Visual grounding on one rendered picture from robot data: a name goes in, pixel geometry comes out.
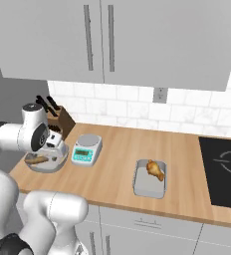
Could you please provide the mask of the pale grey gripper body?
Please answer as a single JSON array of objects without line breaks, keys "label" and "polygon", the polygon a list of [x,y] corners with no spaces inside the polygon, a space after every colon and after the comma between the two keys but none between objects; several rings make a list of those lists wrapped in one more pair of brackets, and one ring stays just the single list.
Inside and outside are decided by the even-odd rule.
[{"label": "pale grey gripper body", "polygon": [[51,144],[50,150],[51,159],[56,163],[63,163],[69,154],[69,147],[62,140],[58,144]]}]

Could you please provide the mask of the grey vegetable container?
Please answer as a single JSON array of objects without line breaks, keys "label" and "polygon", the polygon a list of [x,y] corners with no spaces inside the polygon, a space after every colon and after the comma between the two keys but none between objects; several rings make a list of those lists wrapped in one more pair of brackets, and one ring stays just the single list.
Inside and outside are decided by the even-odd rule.
[{"label": "grey vegetable container", "polygon": [[38,156],[45,156],[49,159],[49,161],[39,163],[39,164],[27,164],[26,162],[25,163],[27,164],[27,166],[29,168],[31,168],[32,170],[37,171],[37,172],[43,172],[43,173],[56,172],[64,166],[66,160],[63,163],[56,163],[56,162],[52,161],[50,152],[51,152],[51,150],[49,147],[41,148],[36,152],[29,152],[26,154],[25,158],[35,158]]}]

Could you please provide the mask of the brown sweet potato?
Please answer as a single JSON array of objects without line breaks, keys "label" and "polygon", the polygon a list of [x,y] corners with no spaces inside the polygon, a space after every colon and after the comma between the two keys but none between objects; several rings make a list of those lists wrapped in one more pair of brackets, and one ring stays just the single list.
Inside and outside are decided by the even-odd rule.
[{"label": "brown sweet potato", "polygon": [[39,163],[43,163],[49,161],[49,159],[45,156],[38,156],[35,158],[25,158],[25,162],[27,164],[39,164]]}]

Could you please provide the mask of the grey meat container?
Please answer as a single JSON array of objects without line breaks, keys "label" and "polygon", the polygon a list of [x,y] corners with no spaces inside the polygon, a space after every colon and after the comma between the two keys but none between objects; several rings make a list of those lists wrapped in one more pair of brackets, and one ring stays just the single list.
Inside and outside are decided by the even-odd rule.
[{"label": "grey meat container", "polygon": [[156,176],[147,173],[147,163],[147,159],[139,159],[135,163],[132,180],[133,193],[138,196],[162,199],[167,189],[167,165],[163,161],[156,161],[164,174],[163,181],[160,181]]}]

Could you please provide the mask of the brown chicken drumstick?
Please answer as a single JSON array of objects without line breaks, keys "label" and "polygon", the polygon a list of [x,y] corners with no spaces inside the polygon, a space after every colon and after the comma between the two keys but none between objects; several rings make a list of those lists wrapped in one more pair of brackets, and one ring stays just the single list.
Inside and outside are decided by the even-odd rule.
[{"label": "brown chicken drumstick", "polygon": [[159,165],[155,161],[150,159],[146,164],[146,170],[148,174],[156,176],[159,181],[164,180],[164,173],[160,170]]}]

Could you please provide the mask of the white teal kitchen scale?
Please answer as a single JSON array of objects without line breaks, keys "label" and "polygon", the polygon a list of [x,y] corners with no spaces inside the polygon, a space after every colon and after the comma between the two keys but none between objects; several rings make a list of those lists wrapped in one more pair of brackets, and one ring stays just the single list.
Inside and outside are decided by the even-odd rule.
[{"label": "white teal kitchen scale", "polygon": [[84,167],[92,167],[102,150],[103,140],[99,135],[81,134],[72,150],[72,164]]}]

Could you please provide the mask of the wooden knife block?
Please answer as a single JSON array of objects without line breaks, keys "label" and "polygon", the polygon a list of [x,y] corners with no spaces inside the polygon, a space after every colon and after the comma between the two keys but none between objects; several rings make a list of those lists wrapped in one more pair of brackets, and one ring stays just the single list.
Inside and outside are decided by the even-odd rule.
[{"label": "wooden knife block", "polygon": [[66,109],[63,106],[58,106],[51,96],[47,96],[47,99],[44,100],[38,95],[36,103],[45,109],[49,129],[59,133],[63,139],[66,139],[76,124]]}]

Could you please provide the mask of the grey fridge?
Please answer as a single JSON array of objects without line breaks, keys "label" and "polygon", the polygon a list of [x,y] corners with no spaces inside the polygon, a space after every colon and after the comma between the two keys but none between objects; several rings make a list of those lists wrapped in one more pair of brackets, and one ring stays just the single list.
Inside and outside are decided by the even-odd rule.
[{"label": "grey fridge", "polygon": [[22,107],[49,94],[46,81],[8,79],[0,70],[0,124],[21,124]]}]

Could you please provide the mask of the narrow grey base cupboard door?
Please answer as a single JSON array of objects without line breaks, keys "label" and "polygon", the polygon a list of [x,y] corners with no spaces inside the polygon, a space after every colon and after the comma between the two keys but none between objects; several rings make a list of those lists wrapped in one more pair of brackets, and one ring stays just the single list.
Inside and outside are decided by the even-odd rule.
[{"label": "narrow grey base cupboard door", "polygon": [[76,226],[76,232],[80,241],[92,255],[90,232],[95,232],[96,255],[103,255],[100,224],[92,221],[84,221]]}]

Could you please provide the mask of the wide grey base cupboard door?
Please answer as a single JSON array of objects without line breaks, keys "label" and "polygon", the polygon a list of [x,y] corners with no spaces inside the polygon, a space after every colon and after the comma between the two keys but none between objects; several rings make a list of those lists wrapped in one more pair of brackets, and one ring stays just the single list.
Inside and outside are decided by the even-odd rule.
[{"label": "wide grey base cupboard door", "polygon": [[102,225],[104,252],[111,237],[111,255],[193,255],[196,240],[161,235],[124,227]]}]

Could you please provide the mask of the wide grey drawer front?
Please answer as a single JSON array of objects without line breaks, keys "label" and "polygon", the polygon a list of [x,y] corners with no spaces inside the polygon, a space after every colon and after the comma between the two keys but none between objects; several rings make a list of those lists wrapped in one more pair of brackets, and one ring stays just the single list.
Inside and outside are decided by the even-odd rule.
[{"label": "wide grey drawer front", "polygon": [[[201,223],[179,220],[174,218],[137,213],[127,210],[120,210],[108,207],[101,207],[101,221],[109,226],[120,226],[134,230],[149,231],[168,236],[196,240],[201,230]],[[134,219],[144,218],[156,220],[162,224],[161,229],[139,226],[134,224]]]}]

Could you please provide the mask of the black hob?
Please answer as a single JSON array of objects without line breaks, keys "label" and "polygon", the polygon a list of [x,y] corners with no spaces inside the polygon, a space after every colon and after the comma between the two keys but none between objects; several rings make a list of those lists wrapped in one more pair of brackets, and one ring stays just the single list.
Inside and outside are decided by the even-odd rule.
[{"label": "black hob", "polygon": [[211,204],[231,208],[231,139],[198,140]]}]

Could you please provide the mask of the narrow grey drawer front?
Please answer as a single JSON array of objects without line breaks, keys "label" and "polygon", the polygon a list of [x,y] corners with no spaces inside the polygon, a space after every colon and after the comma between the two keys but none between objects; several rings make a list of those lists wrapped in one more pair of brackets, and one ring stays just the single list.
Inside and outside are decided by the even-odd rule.
[{"label": "narrow grey drawer front", "polygon": [[204,224],[200,234],[200,241],[231,247],[231,228]]}]

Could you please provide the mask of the narrow grey wall cupboard door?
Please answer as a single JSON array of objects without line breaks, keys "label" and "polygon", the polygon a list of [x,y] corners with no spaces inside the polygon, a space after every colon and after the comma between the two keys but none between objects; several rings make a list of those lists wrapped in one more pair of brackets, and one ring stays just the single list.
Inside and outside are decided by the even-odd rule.
[{"label": "narrow grey wall cupboard door", "polygon": [[[93,71],[84,5],[90,8]],[[5,78],[101,83],[100,0],[0,0],[0,69]]]}]

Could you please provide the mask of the grey wall socket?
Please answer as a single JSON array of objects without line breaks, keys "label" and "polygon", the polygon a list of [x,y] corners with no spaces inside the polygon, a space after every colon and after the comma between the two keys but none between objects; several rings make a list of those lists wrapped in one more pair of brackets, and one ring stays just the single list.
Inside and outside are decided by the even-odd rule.
[{"label": "grey wall socket", "polygon": [[168,88],[155,88],[153,90],[152,101],[154,103],[165,104],[167,101]]}]

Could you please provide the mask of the wide grey wall cupboard door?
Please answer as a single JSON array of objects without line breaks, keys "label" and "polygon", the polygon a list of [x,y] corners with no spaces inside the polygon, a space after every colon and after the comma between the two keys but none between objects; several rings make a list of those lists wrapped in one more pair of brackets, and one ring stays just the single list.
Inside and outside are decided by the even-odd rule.
[{"label": "wide grey wall cupboard door", "polygon": [[[115,71],[109,11],[114,5]],[[105,82],[224,91],[231,72],[231,0],[101,0]]]}]

